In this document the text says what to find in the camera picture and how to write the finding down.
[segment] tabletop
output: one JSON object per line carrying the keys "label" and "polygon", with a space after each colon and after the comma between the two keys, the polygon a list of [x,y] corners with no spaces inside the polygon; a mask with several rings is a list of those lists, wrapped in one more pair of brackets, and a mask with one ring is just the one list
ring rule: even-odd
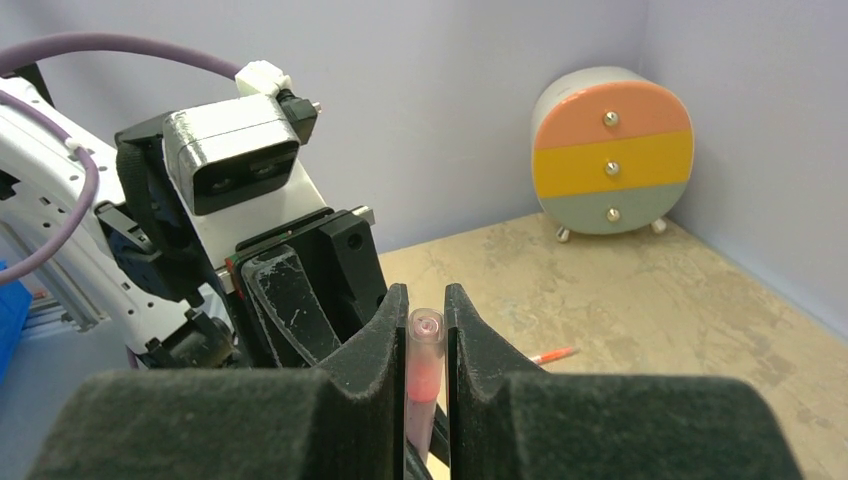
{"label": "tabletop", "polygon": [[[710,374],[750,382],[806,478],[848,478],[848,345],[669,222],[556,241],[543,214],[380,256],[411,308],[443,309],[461,283],[518,350],[579,346],[552,372]],[[448,478],[431,458],[434,478]]]}

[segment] lavender wall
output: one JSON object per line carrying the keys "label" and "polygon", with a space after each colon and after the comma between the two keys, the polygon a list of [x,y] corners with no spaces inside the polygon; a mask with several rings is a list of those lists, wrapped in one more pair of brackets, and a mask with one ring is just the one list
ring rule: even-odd
{"label": "lavender wall", "polygon": [[641,73],[696,136],[673,218],[848,336],[848,2],[651,0]]}

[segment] drawer knob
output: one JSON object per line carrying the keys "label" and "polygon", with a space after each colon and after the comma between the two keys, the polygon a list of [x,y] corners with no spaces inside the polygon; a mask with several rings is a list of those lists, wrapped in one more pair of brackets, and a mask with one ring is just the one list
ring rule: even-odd
{"label": "drawer knob", "polygon": [[618,114],[615,112],[607,112],[604,114],[604,125],[614,127],[618,125]]}
{"label": "drawer knob", "polygon": [[621,171],[621,167],[618,165],[618,162],[609,161],[607,162],[607,166],[604,167],[604,171],[607,172],[607,175],[618,175],[618,172]]}
{"label": "drawer knob", "polygon": [[621,212],[618,211],[617,208],[610,208],[607,210],[607,220],[612,223],[617,222],[621,218]]}

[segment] pen cap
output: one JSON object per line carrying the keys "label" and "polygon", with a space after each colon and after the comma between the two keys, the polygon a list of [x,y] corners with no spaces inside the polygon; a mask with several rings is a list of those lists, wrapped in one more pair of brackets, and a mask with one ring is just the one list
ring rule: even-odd
{"label": "pen cap", "polygon": [[445,365],[444,317],[430,308],[414,310],[406,338],[406,393],[416,402],[433,401],[439,396]]}

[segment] camera lens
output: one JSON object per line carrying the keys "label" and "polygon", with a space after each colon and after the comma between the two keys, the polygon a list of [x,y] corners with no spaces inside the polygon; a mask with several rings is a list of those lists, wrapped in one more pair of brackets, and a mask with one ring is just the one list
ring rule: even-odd
{"label": "camera lens", "polygon": [[273,177],[280,171],[280,164],[271,164],[265,165],[261,167],[251,168],[251,172],[253,172],[253,177],[257,180],[264,180],[266,178]]}
{"label": "camera lens", "polygon": [[232,186],[233,186],[233,179],[232,178],[224,178],[224,179],[221,179],[221,180],[213,183],[212,187],[210,187],[210,190],[211,190],[212,194],[218,194],[218,193],[226,192]]}

